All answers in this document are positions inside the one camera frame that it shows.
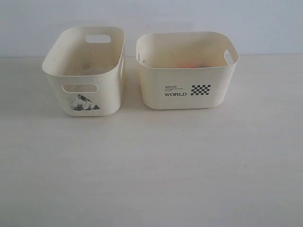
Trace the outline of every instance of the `mountain illustration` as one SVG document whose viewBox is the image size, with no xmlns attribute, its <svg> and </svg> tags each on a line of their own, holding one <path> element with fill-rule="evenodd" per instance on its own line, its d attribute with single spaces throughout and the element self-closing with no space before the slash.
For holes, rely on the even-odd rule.
<svg viewBox="0 0 303 227">
<path fill-rule="evenodd" d="M 86 98 L 83 95 L 78 94 L 76 98 L 70 98 L 69 103 L 72 110 L 98 110 L 100 107 L 96 104 L 94 104 L 92 101 L 90 101 L 88 98 Z"/>
</svg>

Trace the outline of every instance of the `checkered pattern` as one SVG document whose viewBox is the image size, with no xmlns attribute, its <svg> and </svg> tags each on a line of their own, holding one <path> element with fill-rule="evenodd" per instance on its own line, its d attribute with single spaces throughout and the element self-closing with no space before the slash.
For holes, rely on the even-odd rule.
<svg viewBox="0 0 303 227">
<path fill-rule="evenodd" d="M 191 89 L 191 96 L 198 95 L 209 95 L 210 85 L 193 85 Z"/>
</svg>

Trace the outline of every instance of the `handle cutout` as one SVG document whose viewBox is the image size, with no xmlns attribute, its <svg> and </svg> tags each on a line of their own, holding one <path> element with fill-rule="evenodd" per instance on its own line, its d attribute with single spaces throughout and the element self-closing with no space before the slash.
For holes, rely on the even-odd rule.
<svg viewBox="0 0 303 227">
<path fill-rule="evenodd" d="M 98 91 L 95 84 L 63 84 L 62 88 L 67 93 L 94 93 Z"/>
<path fill-rule="evenodd" d="M 226 63 L 230 66 L 232 64 L 234 64 L 234 61 L 232 59 L 232 55 L 231 53 L 229 52 L 229 50 L 226 50 L 225 53 L 224 53 L 224 58 L 226 60 Z"/>
<path fill-rule="evenodd" d="M 109 35 L 86 35 L 85 41 L 90 44 L 108 44 L 112 39 Z"/>
</svg>

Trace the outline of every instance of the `white wall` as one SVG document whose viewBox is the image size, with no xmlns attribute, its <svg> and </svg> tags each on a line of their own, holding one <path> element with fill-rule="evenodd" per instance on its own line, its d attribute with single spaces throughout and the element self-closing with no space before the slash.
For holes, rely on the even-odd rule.
<svg viewBox="0 0 303 227">
<path fill-rule="evenodd" d="M 0 56 L 45 56 L 71 26 L 114 25 L 136 39 L 164 31 L 217 31 L 240 54 L 303 53 L 302 0 L 2 0 Z"/>
</svg>

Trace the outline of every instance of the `plastic storage basket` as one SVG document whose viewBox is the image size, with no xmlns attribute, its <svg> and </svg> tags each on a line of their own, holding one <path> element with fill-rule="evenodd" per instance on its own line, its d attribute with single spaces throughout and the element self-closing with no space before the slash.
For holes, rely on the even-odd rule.
<svg viewBox="0 0 303 227">
<path fill-rule="evenodd" d="M 124 32 L 116 27 L 68 29 L 42 68 L 67 114 L 112 114 L 121 106 L 125 81 Z"/>
<path fill-rule="evenodd" d="M 227 61 L 230 53 L 232 63 Z M 147 34 L 136 58 L 144 103 L 153 109 L 218 106 L 239 56 L 231 41 L 214 32 Z"/>
</svg>

